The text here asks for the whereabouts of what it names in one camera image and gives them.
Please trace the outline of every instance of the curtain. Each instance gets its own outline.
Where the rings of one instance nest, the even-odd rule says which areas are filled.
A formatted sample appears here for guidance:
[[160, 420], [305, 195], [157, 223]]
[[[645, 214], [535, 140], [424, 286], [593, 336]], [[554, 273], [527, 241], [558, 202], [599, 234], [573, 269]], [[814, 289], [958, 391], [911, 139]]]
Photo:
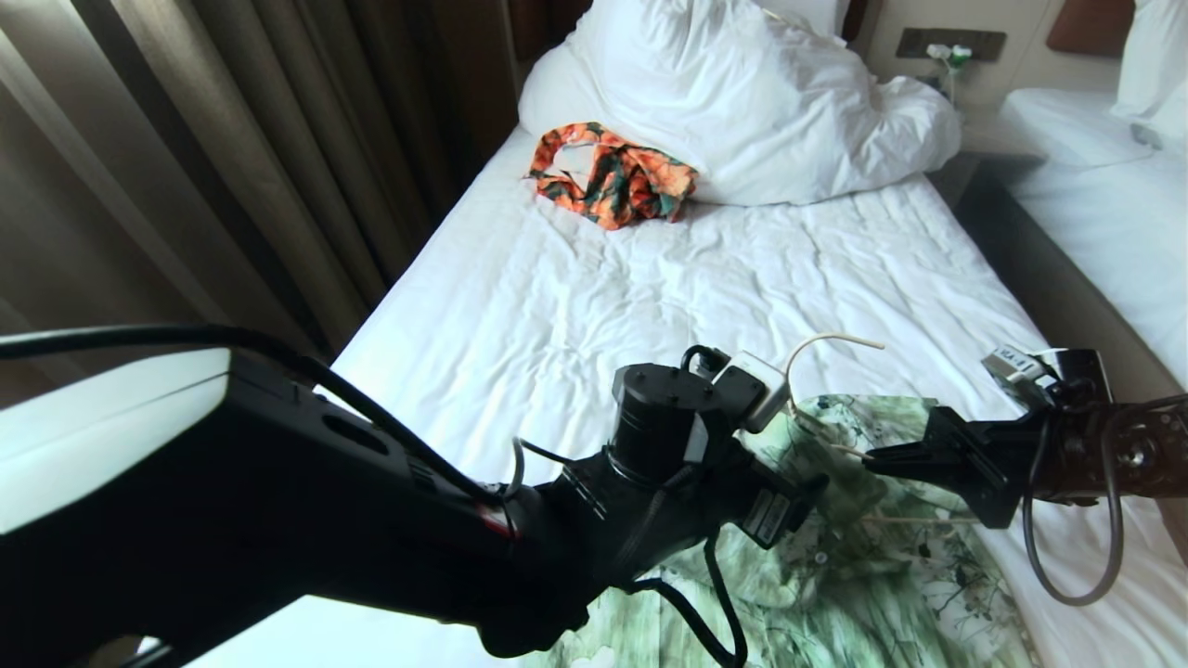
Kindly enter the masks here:
[[[503, 4], [453, 6], [0, 0], [0, 333], [333, 358], [516, 124]], [[0, 407], [134, 357], [6, 363]]]

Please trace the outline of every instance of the headboard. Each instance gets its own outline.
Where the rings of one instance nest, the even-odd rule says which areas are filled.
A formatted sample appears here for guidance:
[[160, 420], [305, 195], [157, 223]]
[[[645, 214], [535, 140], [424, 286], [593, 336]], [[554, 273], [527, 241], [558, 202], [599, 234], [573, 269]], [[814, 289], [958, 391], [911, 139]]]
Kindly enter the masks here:
[[1048, 48], [1120, 58], [1132, 20], [1135, 0], [1064, 0], [1048, 33]]
[[[564, 40], [593, 0], [507, 0], [516, 58], [529, 61]], [[862, 29], [870, 0], [851, 0], [841, 37], [853, 42]]]

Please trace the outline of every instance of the white bedding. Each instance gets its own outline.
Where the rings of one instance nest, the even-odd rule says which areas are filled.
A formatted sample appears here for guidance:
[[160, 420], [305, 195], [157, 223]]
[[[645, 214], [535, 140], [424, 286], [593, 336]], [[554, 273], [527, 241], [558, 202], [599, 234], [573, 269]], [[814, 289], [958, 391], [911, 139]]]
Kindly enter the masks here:
[[[517, 434], [593, 453], [613, 427], [614, 370], [676, 364], [694, 342], [779, 360], [803, 336], [841, 329], [887, 349], [821, 345], [797, 363], [797, 396], [918, 393], [971, 418], [1018, 414], [979, 360], [999, 342], [1044, 342], [923, 177], [810, 207], [693, 204], [684, 222], [608, 233], [519, 179], [532, 149], [512, 134], [335, 363], [472, 477], [508, 479]], [[529, 456], [527, 483], [557, 473]], [[1105, 515], [1037, 505], [1059, 541], [1042, 541], [1057, 584], [1088, 588], [1105, 562]], [[1123, 575], [1089, 609], [1038, 591], [1017, 528], [982, 534], [1050, 668], [1188, 663], [1186, 571], [1154, 504], [1126, 508]], [[497, 660], [465, 626], [307, 597], [198, 663]]]
[[[1188, 170], [1183, 156], [1130, 140], [1111, 103], [1092, 93], [1011, 93], [1001, 118], [1055, 156], [1004, 183], [1188, 387]], [[1072, 164], [1067, 155], [1097, 159]]]

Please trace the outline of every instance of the green patterned fabric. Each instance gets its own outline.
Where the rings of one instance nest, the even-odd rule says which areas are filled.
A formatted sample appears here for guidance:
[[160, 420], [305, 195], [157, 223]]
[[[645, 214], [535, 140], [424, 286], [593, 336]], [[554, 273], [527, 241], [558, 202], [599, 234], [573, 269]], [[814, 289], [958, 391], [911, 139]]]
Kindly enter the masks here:
[[[744, 440], [789, 480], [830, 477], [817, 510], [769, 552], [733, 525], [722, 529], [718, 560], [746, 632], [747, 666], [1040, 666], [1006, 582], [971, 524], [872, 519], [968, 516], [961, 499], [871, 475], [857, 458], [826, 445], [867, 450], [918, 440], [933, 405], [908, 397], [819, 397], [798, 405], [800, 421], [781, 415]], [[657, 575], [688, 597], [731, 647], [700, 546], [649, 574]], [[715, 664], [681, 616], [652, 592], [609, 590], [589, 615], [584, 628], [530, 663]]]

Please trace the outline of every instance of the orange floral garment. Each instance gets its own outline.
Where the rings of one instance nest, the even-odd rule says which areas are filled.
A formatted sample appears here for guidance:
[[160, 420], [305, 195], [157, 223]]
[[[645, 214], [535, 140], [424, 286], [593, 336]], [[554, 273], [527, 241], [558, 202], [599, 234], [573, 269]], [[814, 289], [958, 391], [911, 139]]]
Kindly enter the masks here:
[[[562, 146], [594, 144], [594, 165], [583, 191], [568, 172], [545, 174]], [[638, 220], [676, 221], [693, 194], [697, 170], [646, 146], [637, 146], [596, 122], [575, 122], [541, 138], [529, 176], [536, 191], [606, 229]]]

